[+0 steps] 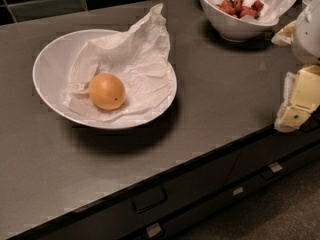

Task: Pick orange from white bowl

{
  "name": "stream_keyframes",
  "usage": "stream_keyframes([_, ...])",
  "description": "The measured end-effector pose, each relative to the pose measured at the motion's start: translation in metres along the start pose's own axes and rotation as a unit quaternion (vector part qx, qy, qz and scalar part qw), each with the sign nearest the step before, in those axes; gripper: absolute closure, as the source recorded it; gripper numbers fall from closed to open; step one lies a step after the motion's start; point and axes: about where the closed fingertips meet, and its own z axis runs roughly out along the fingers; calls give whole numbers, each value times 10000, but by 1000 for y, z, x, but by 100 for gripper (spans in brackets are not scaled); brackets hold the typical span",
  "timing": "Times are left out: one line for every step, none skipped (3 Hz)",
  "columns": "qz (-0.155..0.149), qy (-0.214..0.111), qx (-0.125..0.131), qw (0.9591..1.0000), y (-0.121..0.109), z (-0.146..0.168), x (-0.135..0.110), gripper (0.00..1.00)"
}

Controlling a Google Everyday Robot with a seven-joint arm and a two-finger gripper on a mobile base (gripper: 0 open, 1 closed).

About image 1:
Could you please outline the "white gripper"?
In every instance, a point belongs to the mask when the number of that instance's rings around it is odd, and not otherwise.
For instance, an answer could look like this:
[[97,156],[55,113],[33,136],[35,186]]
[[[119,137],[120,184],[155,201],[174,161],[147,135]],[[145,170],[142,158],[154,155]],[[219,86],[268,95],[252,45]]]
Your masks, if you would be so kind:
[[[277,46],[291,46],[304,64],[320,63],[320,0],[311,0],[296,21],[279,30],[271,39]],[[298,130],[320,106],[320,66],[305,65],[284,80],[283,103],[274,128],[283,133]]]

